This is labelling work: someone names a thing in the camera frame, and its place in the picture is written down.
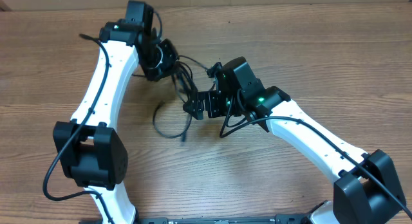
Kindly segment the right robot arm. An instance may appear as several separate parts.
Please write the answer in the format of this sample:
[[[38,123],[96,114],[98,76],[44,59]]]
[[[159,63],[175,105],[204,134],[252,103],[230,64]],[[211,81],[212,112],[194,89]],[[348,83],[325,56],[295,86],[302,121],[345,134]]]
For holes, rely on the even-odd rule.
[[[310,118],[291,97],[276,86],[265,88],[244,57],[206,71],[214,84],[199,91],[192,79],[183,87],[185,112],[197,120],[207,111],[211,118],[243,120],[221,130],[220,137],[250,126],[283,139],[307,157],[333,186],[333,199],[295,218],[300,223],[386,223],[400,211],[408,216],[406,199],[393,160],[380,149],[369,154],[345,142]]]

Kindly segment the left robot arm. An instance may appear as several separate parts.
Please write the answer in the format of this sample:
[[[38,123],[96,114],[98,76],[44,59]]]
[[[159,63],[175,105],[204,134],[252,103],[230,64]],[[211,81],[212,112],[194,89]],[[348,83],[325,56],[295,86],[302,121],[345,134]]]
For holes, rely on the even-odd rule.
[[[43,181],[44,195],[54,168],[60,164],[65,177],[89,194],[101,213],[99,223],[138,223],[138,211],[124,185],[128,154],[117,133],[120,107],[129,80],[137,67],[144,78],[159,81],[175,73],[178,53],[162,31],[152,27],[158,12],[143,1],[130,0],[126,15],[108,22],[97,38],[83,34],[99,46],[98,62],[81,104],[70,121],[57,122],[53,140],[57,156]]]

